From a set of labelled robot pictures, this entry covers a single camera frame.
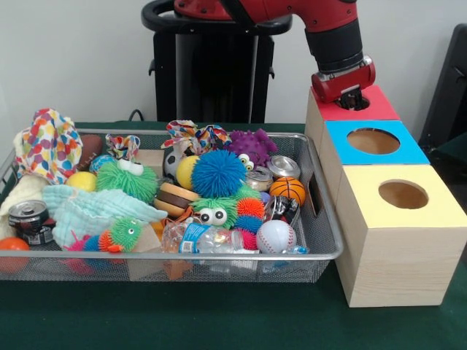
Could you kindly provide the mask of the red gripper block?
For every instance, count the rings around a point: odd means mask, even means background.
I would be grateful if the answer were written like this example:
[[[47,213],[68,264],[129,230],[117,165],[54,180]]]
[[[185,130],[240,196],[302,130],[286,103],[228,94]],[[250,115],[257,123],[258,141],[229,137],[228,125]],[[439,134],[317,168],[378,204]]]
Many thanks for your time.
[[[330,103],[339,99],[340,107],[351,109],[352,91],[353,106],[363,105],[361,90],[371,86],[376,79],[376,69],[372,60],[363,60],[358,66],[346,71],[312,75],[312,87],[317,98],[323,103]]]

